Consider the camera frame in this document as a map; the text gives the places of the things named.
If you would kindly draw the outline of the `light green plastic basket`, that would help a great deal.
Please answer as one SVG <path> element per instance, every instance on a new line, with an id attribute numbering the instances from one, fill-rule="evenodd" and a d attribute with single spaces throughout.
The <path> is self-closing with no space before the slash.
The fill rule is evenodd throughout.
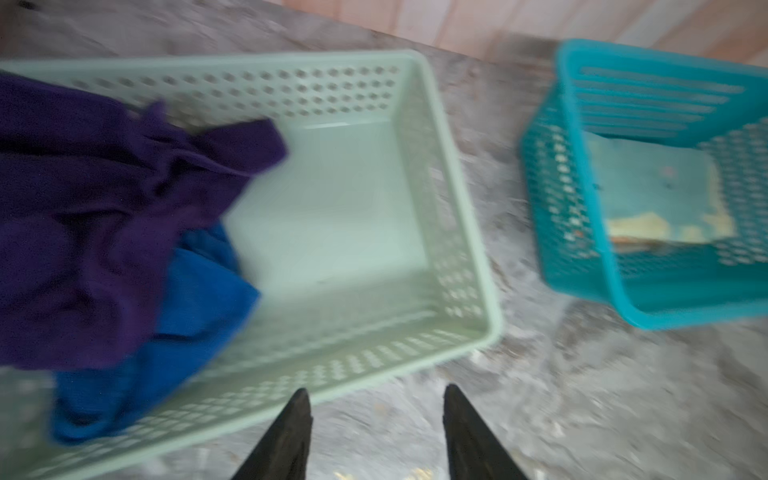
<path id="1" fill-rule="evenodd" d="M 162 99 L 189 131 L 266 117 L 289 156 L 223 223 L 262 294 L 236 338 L 122 435 L 49 434 L 52 382 L 1 372 L 1 475 L 88 479 L 494 342 L 502 314 L 435 77 L 411 50 L 5 60 L 3 71 Z"/>

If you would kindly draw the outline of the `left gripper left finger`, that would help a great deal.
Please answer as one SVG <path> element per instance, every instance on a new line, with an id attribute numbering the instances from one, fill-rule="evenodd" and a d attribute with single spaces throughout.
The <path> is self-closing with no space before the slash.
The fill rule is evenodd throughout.
<path id="1" fill-rule="evenodd" d="M 232 480 L 304 480 L 313 417 L 309 393 L 299 388 Z"/>

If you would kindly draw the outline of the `yellow teal hippo towel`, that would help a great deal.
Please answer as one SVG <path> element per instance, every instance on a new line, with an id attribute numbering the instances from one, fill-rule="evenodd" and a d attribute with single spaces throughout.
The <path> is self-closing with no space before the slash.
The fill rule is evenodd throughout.
<path id="1" fill-rule="evenodd" d="M 585 134 L 601 211 L 618 244 L 710 244 L 736 235 L 709 153 Z"/>

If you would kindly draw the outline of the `purple towel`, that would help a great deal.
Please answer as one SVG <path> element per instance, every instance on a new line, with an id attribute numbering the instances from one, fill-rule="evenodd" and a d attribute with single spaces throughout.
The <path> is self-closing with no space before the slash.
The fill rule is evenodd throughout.
<path id="1" fill-rule="evenodd" d="M 153 333 L 181 234 L 286 157 L 259 119 L 191 134 L 157 101 L 1 78 L 1 362 L 108 367 Z"/>

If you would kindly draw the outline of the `teal plastic basket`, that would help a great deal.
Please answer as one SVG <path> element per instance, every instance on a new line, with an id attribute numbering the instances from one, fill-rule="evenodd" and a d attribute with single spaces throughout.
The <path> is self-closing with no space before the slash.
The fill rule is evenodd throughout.
<path id="1" fill-rule="evenodd" d="M 554 290 L 673 329 L 767 313 L 767 72 L 569 40 L 521 158 Z"/>

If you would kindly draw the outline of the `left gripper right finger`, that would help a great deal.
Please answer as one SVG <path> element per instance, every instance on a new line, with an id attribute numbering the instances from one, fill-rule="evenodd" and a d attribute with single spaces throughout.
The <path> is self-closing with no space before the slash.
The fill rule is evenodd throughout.
<path id="1" fill-rule="evenodd" d="M 452 480 L 528 480 L 456 384 L 444 392 L 443 426 Z"/>

